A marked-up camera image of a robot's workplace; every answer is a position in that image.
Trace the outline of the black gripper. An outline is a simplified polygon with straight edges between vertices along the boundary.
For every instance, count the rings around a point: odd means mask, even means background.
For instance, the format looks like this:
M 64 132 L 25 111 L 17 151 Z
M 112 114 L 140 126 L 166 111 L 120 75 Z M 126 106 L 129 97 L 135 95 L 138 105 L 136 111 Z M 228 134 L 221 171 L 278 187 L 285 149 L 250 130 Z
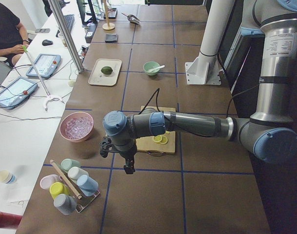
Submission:
M 134 155 L 136 154 L 136 141 L 131 140 L 129 143 L 123 146 L 113 144 L 110 137 L 105 136 L 99 143 L 99 153 L 103 158 L 108 156 L 108 153 L 119 153 L 121 157 L 125 159 L 124 171 L 126 174 L 133 174 L 134 168 Z

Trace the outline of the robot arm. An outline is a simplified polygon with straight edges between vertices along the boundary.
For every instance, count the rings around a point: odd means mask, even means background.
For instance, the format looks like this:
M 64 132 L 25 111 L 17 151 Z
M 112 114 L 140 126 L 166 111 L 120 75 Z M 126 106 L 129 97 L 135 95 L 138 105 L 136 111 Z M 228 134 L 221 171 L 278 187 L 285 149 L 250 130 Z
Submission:
M 297 56 L 297 0 L 244 1 L 241 33 L 265 36 L 257 107 L 249 118 L 221 119 L 147 107 L 131 116 L 112 111 L 103 118 L 106 136 L 100 142 L 100 155 L 120 154 L 125 172 L 133 174 L 138 138 L 179 131 L 239 142 L 267 163 L 292 158 L 297 152 L 297 134 L 290 129 L 288 102 Z

